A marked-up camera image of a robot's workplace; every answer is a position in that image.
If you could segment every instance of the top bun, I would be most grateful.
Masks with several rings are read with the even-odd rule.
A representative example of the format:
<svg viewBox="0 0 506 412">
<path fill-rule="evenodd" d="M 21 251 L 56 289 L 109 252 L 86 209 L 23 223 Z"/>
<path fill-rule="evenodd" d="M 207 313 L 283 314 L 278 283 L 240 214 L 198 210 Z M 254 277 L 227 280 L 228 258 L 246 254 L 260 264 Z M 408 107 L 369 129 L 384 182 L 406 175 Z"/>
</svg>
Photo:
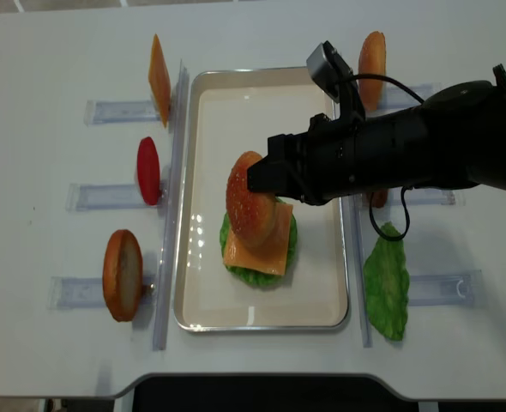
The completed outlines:
<svg viewBox="0 0 506 412">
<path fill-rule="evenodd" d="M 387 46 L 384 34 L 373 32 L 364 41 L 359 54 L 358 73 L 385 75 L 387 72 Z M 368 112 L 376 110 L 383 93 L 383 82 L 380 80 L 360 79 L 359 97 Z"/>
<path fill-rule="evenodd" d="M 252 193 L 247 189 L 247 169 L 262 156 L 245 152 L 236 161 L 226 184 L 226 213 L 232 231 L 246 247 L 258 247 L 272 232 L 276 198 L 272 194 Z"/>
</svg>

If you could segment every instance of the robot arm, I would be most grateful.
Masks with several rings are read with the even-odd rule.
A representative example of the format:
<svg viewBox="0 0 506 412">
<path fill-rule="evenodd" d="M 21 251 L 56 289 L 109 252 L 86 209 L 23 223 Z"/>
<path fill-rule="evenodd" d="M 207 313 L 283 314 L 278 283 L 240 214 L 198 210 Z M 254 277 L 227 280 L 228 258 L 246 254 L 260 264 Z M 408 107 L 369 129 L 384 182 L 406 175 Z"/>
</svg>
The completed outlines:
<svg viewBox="0 0 506 412">
<path fill-rule="evenodd" d="M 250 191 L 322 205 L 398 186 L 506 190 L 503 66 L 494 69 L 496 86 L 462 83 L 420 106 L 367 120 L 352 71 L 328 42 L 308 66 L 318 86 L 340 103 L 340 118 L 317 115 L 305 133 L 270 137 L 268 155 L 248 171 Z"/>
</svg>

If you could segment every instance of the tomato slice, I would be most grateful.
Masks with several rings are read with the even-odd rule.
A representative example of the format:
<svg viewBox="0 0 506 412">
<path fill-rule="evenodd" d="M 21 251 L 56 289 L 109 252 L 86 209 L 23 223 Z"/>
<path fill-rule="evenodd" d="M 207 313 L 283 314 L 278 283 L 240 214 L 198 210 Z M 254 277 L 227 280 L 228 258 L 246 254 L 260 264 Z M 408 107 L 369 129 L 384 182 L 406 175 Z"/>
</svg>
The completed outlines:
<svg viewBox="0 0 506 412">
<path fill-rule="evenodd" d="M 139 144 L 136 156 L 136 175 L 144 203 L 154 206 L 161 196 L 160 159 L 152 137 L 145 137 Z"/>
</svg>

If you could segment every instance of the white table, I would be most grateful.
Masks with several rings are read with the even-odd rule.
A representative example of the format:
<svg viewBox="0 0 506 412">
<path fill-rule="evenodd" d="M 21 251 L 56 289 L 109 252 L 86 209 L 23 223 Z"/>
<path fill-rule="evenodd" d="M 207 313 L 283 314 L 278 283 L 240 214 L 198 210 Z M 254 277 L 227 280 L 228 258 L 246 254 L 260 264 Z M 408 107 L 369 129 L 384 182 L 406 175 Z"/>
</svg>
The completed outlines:
<svg viewBox="0 0 506 412">
<path fill-rule="evenodd" d="M 51 276 L 99 276 L 110 233 L 131 229 L 160 258 L 154 211 L 76 217 L 69 183 L 130 181 L 141 138 L 162 163 L 157 124 L 86 127 L 87 99 L 148 97 L 158 33 L 176 80 L 204 70 L 303 65 L 326 39 L 355 65 L 386 34 L 388 73 L 443 86 L 506 67 L 506 1 L 245 2 L 0 15 L 0 396 L 114 396 L 160 373 L 369 375 L 410 398 L 506 398 L 506 193 L 477 188 L 449 214 L 456 253 L 484 274 L 491 308 L 410 311 L 401 347 L 362 348 L 355 268 L 351 311 L 335 333 L 191 335 L 170 319 L 167 350 L 106 310 L 48 311 Z"/>
</svg>

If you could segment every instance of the tray rim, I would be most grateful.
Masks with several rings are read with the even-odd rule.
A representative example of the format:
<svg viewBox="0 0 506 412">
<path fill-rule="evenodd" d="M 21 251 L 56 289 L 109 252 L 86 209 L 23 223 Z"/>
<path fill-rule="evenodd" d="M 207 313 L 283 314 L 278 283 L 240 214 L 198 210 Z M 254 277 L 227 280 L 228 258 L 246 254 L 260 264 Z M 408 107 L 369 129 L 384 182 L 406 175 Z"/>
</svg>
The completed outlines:
<svg viewBox="0 0 506 412">
<path fill-rule="evenodd" d="M 338 200 L 338 210 L 339 210 L 339 223 L 340 223 L 340 246 L 342 250 L 343 257 L 343 269 L 345 272 L 345 290 L 346 290 L 346 310 L 342 318 L 335 324 L 324 325 L 324 326 L 315 326 L 315 325 L 280 325 L 280 326 L 199 326 L 192 327 L 187 324 L 181 322 L 177 315 L 177 300 L 175 299 L 177 293 L 177 276 L 178 276 L 178 260 L 180 253 L 180 243 L 181 243 L 181 232 L 183 226 L 183 209 L 184 209 L 184 192 L 187 187 L 187 184 L 190 182 L 187 181 L 186 178 L 186 169 L 188 166 L 188 153 L 189 153 L 189 145 L 190 145 L 190 133 L 192 132 L 192 105 L 194 101 L 192 99 L 192 95 L 194 93 L 197 84 L 205 77 L 211 75 L 235 75 L 239 73 L 257 73 L 257 72 L 269 72 L 269 71 L 281 71 L 281 70 L 307 70 L 306 66 L 290 66 L 290 67 L 276 67 L 276 68 L 262 68 L 262 69 L 235 69 L 235 70 L 206 70 L 199 73 L 190 85 L 190 98 L 189 98 L 189 110 L 188 110 L 188 122 L 187 128 L 188 133 L 186 133 L 185 141 L 184 141 L 184 157 L 183 163 L 181 165 L 181 176 L 182 183 L 179 189 L 179 204 L 178 204 L 178 221 L 177 221 L 177 233 L 175 237 L 175 255 L 173 257 L 173 268 L 172 268 L 172 309 L 173 309 L 173 317 L 177 322 L 177 325 L 188 332 L 191 333 L 209 333 L 209 332 L 248 332 L 248 331 L 330 331 L 337 330 L 343 327 L 345 321 L 348 319 L 348 315 L 350 313 L 350 288 L 349 288 L 349 280 L 348 280 L 348 262 L 346 256 L 346 240 L 345 240 L 345 222 L 344 222 L 344 202 L 345 198 L 340 197 Z M 331 100 L 331 118 L 332 120 L 336 119 L 336 104 Z"/>
</svg>

